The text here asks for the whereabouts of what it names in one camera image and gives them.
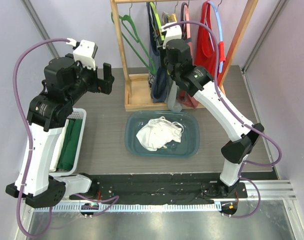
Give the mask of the dark green hanger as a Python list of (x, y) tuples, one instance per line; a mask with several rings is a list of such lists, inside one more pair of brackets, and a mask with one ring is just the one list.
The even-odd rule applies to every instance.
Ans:
[(147, 51), (147, 48), (145, 47), (144, 43), (142, 42), (132, 18), (127, 14), (125, 14), (123, 16), (118, 15), (118, 18), (120, 20), (121, 25), (127, 31), (128, 35), (132, 38), (132, 40), (135, 43), (137, 43), (141, 47), (141, 49), (143, 50), (143, 52), (144, 52), (145, 56), (147, 57), (148, 61), (145, 61), (143, 59), (143, 57), (140, 55), (140, 53), (137, 51), (137, 49), (132, 45), (130, 40), (121, 31), (121, 35), (122, 35), (123, 39), (129, 45), (129, 47), (132, 49), (132, 51), (135, 53), (135, 55), (141, 61), (141, 63), (149, 70), (149, 72), (152, 73), (152, 74), (155, 74), (157, 72), (155, 62), (151, 58), (151, 56), (149, 55), (149, 52)]

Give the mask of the navy blue tank top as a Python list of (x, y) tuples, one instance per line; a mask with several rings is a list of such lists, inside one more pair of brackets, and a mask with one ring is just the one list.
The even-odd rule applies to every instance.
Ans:
[(159, 69), (156, 76), (148, 73), (150, 97), (153, 103), (164, 103), (167, 96), (167, 71)]

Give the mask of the white tank top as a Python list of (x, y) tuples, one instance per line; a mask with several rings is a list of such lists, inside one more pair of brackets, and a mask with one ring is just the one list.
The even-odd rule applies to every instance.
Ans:
[(184, 126), (177, 121), (169, 121), (165, 116), (150, 119), (136, 134), (141, 146), (155, 152), (167, 143), (181, 143)]

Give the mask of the lime green hanger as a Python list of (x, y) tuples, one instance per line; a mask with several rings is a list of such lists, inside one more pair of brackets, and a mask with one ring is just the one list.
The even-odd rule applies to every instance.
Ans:
[(150, 74), (156, 76), (159, 69), (166, 69), (163, 43), (165, 36), (161, 32), (161, 20), (154, 2), (146, 3), (149, 20), (149, 67)]

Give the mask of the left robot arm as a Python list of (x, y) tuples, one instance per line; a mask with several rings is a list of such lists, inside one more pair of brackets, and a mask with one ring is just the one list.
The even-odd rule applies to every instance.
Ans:
[(72, 54), (54, 58), (44, 69), (43, 90), (32, 99), (27, 126), (31, 131), (33, 146), (28, 152), (31, 159), (27, 179), (21, 189), (19, 183), (7, 185), (6, 193), (25, 198), (27, 205), (48, 208), (57, 205), (63, 197), (82, 194), (94, 199), (98, 193), (97, 182), (86, 173), (53, 177), (49, 173), (54, 148), (73, 105), (87, 92), (110, 94), (114, 77), (109, 63), (103, 64), (103, 78), (98, 78), (97, 67), (89, 67)]

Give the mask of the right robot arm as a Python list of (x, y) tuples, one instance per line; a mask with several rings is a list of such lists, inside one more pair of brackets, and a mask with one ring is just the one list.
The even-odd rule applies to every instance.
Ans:
[(239, 183), (241, 165), (252, 152), (264, 127), (245, 118), (218, 89), (212, 75), (204, 67), (193, 64), (190, 46), (184, 40), (168, 41), (162, 57), (163, 65), (176, 85), (205, 106), (229, 137), (229, 142), (221, 148), (224, 164), (217, 190), (222, 197), (230, 197)]

